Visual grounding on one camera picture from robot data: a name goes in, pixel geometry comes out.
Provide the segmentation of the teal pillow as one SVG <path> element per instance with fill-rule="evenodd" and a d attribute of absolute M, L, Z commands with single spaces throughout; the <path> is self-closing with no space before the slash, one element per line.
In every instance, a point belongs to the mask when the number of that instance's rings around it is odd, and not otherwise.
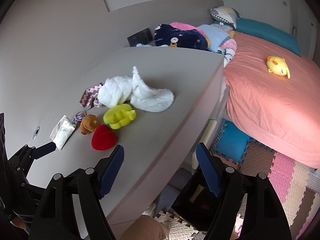
<path fill-rule="evenodd" d="M 262 38 L 275 43 L 300 57 L 302 56 L 296 37 L 275 28 L 270 24 L 246 18 L 239 18 L 236 20 L 236 31 Z"/>

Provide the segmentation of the pink bed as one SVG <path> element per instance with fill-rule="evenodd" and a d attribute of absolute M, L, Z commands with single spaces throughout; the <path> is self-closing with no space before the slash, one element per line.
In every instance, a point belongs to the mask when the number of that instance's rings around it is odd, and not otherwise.
<path fill-rule="evenodd" d="M 227 114 L 236 127 L 296 161 L 319 168 L 319 67 L 274 43 L 237 33 L 223 70 Z M 268 56 L 285 59 L 291 77 L 269 73 Z"/>

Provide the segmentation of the brown plush bear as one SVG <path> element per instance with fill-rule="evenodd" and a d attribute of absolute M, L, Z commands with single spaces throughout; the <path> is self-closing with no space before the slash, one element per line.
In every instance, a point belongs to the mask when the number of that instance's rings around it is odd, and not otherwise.
<path fill-rule="evenodd" d="M 93 114 L 89 114 L 81 121 L 80 132 L 82 135 L 87 135 L 94 132 L 99 125 L 100 122 L 98 118 Z"/>

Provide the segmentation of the white grid paper packet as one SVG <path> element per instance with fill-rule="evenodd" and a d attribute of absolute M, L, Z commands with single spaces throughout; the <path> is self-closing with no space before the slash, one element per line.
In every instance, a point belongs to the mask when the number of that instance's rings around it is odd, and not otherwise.
<path fill-rule="evenodd" d="M 62 150 L 69 137 L 75 131 L 75 128 L 75 124 L 67 116 L 64 115 L 60 119 L 50 134 L 50 139 L 57 149 Z"/>

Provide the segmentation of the pink folded clothing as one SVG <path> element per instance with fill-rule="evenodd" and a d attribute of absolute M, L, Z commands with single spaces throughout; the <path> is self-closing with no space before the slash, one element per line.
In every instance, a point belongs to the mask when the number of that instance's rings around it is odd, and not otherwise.
<path fill-rule="evenodd" d="M 201 33 L 204 38 L 207 38 L 207 36 L 205 35 L 204 31 L 202 31 L 201 29 L 199 29 L 199 28 L 197 28 L 195 26 L 192 26 L 192 25 L 189 25 L 189 24 L 185 24 L 185 23 L 180 23 L 180 22 L 172 22 L 170 25 L 173 28 L 180 29 L 180 30 L 196 30 L 199 33 Z"/>

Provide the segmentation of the white fluffy cloth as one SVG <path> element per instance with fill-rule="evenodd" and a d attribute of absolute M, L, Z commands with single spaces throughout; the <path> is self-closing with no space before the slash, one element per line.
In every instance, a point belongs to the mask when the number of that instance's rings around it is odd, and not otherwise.
<path fill-rule="evenodd" d="M 132 92 L 130 103 L 133 107 L 147 112 L 166 111 L 174 102 L 174 94 L 168 89 L 149 87 L 140 77 L 136 66 L 132 69 Z"/>
<path fill-rule="evenodd" d="M 127 101 L 132 88 L 131 76 L 115 76 L 105 81 L 105 84 L 99 89 L 97 98 L 101 104 L 112 108 Z"/>

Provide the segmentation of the yellow plush chick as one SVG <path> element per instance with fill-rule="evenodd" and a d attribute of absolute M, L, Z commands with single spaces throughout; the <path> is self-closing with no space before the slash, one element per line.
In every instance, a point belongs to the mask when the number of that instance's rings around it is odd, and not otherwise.
<path fill-rule="evenodd" d="M 269 73 L 277 76 L 287 76 L 287 78 L 290 79 L 290 70 L 284 58 L 268 56 L 266 58 L 266 65 Z"/>

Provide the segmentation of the light blue knitted blanket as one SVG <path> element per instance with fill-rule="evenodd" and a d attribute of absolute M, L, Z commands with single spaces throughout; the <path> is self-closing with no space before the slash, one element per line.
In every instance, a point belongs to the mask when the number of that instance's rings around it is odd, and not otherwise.
<path fill-rule="evenodd" d="M 203 31 L 205 36 L 208 38 L 210 42 L 208 50 L 211 52 L 217 53 L 221 44 L 230 39 L 230 36 L 226 31 L 212 25 L 203 24 L 198 26 L 198 29 Z"/>

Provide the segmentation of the yellow plastic toy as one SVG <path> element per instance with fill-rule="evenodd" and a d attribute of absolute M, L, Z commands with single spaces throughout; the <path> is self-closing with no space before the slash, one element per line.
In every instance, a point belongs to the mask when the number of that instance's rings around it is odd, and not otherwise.
<path fill-rule="evenodd" d="M 127 104 L 120 104 L 109 109 L 103 116 L 103 121 L 111 129 L 120 129 L 127 126 L 130 122 L 136 119 L 136 111 Z"/>

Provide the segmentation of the checkered pillow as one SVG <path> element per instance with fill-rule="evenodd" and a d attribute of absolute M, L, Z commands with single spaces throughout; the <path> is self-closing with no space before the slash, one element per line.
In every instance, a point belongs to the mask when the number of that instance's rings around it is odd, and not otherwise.
<path fill-rule="evenodd" d="M 208 9 L 214 20 L 223 24 L 230 24 L 234 29 L 237 28 L 237 20 L 240 18 L 239 13 L 230 7 L 216 7 Z"/>

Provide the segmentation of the navy patterned blanket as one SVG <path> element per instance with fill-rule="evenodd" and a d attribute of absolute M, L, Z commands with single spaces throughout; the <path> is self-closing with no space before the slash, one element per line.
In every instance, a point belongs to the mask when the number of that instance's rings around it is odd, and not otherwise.
<path fill-rule="evenodd" d="M 160 24 L 155 28 L 154 40 L 156 46 L 169 46 L 207 50 L 210 42 L 206 35 L 198 29 L 180 29 L 169 24 Z"/>

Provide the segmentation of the white fluffy cloth right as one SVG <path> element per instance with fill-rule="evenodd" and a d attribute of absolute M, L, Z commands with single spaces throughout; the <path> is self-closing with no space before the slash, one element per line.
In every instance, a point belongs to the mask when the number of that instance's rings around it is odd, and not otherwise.
<path fill-rule="evenodd" d="M 132 69 L 132 92 L 130 103 L 133 107 L 147 112 L 166 111 L 174 102 L 174 94 L 168 89 L 149 87 L 140 77 L 136 66 Z"/>

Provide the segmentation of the foam puzzle floor mat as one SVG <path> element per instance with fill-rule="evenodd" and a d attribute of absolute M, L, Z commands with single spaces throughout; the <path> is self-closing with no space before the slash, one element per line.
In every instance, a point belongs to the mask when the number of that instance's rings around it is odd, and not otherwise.
<path fill-rule="evenodd" d="M 292 239 L 319 239 L 316 169 L 269 148 L 226 120 L 209 151 L 242 174 L 266 174 L 283 206 Z M 181 167 L 156 198 L 155 219 L 173 221 L 173 239 L 204 239 L 215 201 L 201 170 Z"/>

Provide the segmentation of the white fluffy cloth left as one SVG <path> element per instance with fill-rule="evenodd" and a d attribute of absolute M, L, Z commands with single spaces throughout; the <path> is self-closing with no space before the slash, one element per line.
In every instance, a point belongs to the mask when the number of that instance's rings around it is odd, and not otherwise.
<path fill-rule="evenodd" d="M 105 81 L 105 84 L 99 89 L 97 98 L 101 104 L 112 108 L 127 101 L 132 88 L 131 76 L 115 76 Z"/>

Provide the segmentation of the red plush heart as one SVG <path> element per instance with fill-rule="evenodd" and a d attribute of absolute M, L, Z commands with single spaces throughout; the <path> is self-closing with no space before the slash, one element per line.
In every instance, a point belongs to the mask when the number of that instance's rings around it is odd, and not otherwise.
<path fill-rule="evenodd" d="M 117 135 L 107 125 L 98 126 L 91 139 L 91 146 L 97 151 L 109 150 L 116 143 Z"/>

